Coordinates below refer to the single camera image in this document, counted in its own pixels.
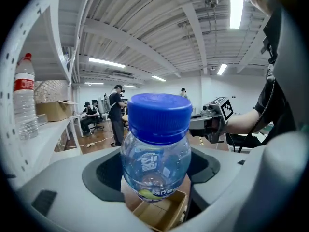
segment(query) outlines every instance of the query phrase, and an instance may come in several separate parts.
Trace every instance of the black shirt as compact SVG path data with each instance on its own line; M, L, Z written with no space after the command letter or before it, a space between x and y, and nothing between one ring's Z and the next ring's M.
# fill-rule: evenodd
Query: black shirt
M89 115L93 115L93 114L96 114L96 113L97 113L97 110L96 110L95 107L93 107L92 109L86 107L86 108L83 110L83 113L87 113L87 114L89 114Z
M121 121L121 107L118 102L121 102L120 94L118 92L112 93L110 95L110 106L116 104L111 108L109 115L113 121Z
M273 81L274 78L267 79L257 104L254 107L255 110L260 114L263 112L270 97ZM267 144L277 135L296 130L290 105L287 102L283 91L277 82L275 82L273 97L265 114L263 115L262 120L267 124L269 124L271 121L274 123L273 129L270 131L267 138L263 141L263 145Z

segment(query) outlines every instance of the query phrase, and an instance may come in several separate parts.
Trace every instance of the brick wall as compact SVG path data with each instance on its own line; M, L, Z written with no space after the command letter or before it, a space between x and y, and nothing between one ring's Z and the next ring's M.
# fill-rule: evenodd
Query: brick wall
M65 80L34 82L34 100L36 103L54 102L68 98L68 83ZM67 135L64 131L61 135L61 144L66 145ZM55 152L63 151L64 146L57 144Z

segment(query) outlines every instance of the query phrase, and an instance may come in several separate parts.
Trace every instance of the red label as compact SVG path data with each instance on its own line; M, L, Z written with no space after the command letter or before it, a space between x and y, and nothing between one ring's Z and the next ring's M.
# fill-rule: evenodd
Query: red label
M21 89L30 89L33 90L34 81L29 79L17 79L14 82L14 91Z

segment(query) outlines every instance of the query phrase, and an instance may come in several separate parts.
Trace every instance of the blue bottle cap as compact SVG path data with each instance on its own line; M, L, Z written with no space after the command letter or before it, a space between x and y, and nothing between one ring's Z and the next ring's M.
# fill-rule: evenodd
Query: blue bottle cap
M143 93L128 102L131 133L153 145L169 145L181 140L189 130L192 104L185 97Z

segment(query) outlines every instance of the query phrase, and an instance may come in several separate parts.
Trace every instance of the cardboard box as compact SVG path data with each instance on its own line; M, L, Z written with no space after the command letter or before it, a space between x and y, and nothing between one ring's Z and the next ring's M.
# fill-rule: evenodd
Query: cardboard box
M143 201L133 211L133 214L154 231L168 231L179 222L186 205L186 196L184 192L176 190L160 202L147 203Z
M61 121L72 116L72 101L53 101L35 105L36 114L46 114L48 122Z

